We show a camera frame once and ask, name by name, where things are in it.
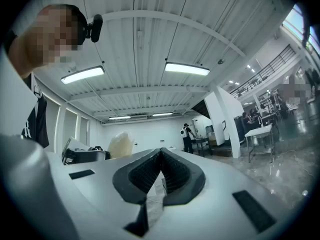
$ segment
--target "black rectangular slot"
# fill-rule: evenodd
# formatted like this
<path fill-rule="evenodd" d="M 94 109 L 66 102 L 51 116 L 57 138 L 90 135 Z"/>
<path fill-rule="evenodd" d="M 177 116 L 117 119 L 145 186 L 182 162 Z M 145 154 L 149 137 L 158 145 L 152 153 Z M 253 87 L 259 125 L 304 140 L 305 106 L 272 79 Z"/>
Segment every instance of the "black rectangular slot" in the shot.
<path fill-rule="evenodd" d="M 246 190 L 232 195 L 259 233 L 276 223 L 276 220 Z"/>
<path fill-rule="evenodd" d="M 83 170 L 83 171 L 69 173 L 69 176 L 72 180 L 75 180 L 75 179 L 86 177 L 92 174 L 95 174 L 93 170 Z"/>

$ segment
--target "balcony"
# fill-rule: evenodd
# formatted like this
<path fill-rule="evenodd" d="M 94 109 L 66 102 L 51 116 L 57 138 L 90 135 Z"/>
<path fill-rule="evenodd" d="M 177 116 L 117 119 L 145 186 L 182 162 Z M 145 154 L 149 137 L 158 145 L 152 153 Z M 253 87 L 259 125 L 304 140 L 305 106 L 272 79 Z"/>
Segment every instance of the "balcony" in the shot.
<path fill-rule="evenodd" d="M 275 57 L 267 66 L 261 69 L 248 81 L 240 85 L 237 89 L 233 90 L 230 94 L 236 99 L 242 96 L 243 94 L 251 91 L 258 85 L 262 84 L 263 81 L 267 80 L 268 77 L 272 76 L 278 69 L 281 68 L 287 61 L 289 61 L 296 52 L 291 48 L 290 44 L 284 48 L 280 54 Z"/>

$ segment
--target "rectangular light fixture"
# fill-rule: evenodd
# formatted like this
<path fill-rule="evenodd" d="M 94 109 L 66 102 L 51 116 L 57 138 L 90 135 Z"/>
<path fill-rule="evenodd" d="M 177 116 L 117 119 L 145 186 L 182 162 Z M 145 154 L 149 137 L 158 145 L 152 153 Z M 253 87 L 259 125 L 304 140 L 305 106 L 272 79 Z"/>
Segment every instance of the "rectangular light fixture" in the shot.
<path fill-rule="evenodd" d="M 161 114 L 153 114 L 153 117 L 159 117 L 159 116 L 169 116 L 172 115 L 173 113 L 161 113 Z"/>
<path fill-rule="evenodd" d="M 100 76 L 100 75 L 103 75 L 104 73 L 105 71 L 101 66 L 95 66 L 95 67 L 87 68 L 87 69 L 69 74 L 67 76 L 64 76 L 61 78 L 61 82 L 66 85 L 81 79 Z"/>
<path fill-rule="evenodd" d="M 109 120 L 130 119 L 131 116 L 109 117 Z"/>
<path fill-rule="evenodd" d="M 204 67 L 187 65 L 187 64 L 180 64 L 180 63 L 171 63 L 167 62 L 165 64 L 165 71 L 171 72 L 181 72 L 181 73 L 188 73 L 188 74 L 196 74 L 201 76 L 207 76 L 210 73 L 210 70 Z"/>

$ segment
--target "metal railing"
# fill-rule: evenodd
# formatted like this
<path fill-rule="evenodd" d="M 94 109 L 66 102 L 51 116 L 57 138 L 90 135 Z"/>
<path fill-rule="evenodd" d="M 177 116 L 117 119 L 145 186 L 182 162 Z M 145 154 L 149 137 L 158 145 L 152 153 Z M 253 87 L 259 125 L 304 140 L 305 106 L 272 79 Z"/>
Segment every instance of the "metal railing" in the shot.
<path fill-rule="evenodd" d="M 296 52 L 291 48 L 290 44 L 280 54 L 275 57 L 273 61 L 271 61 L 267 66 L 261 69 L 258 73 L 256 73 L 253 77 L 251 77 L 248 81 L 240 85 L 237 89 L 233 90 L 230 94 L 236 99 L 243 94 L 251 91 L 256 86 L 263 83 L 263 81 L 267 80 L 272 74 L 274 74 L 281 66 L 286 64 L 288 60 L 290 60 Z"/>

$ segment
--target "black and white jersey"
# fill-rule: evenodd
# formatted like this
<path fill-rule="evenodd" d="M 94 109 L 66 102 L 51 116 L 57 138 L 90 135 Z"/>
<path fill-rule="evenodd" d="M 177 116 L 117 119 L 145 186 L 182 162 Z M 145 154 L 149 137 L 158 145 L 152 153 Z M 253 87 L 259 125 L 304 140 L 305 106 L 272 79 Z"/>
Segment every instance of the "black and white jersey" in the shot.
<path fill-rule="evenodd" d="M 47 101 L 39 88 L 33 73 L 31 73 L 24 81 L 38 98 L 38 101 L 30 113 L 28 120 L 25 122 L 21 134 L 24 138 L 32 139 L 45 148 L 49 146 L 46 124 Z"/>

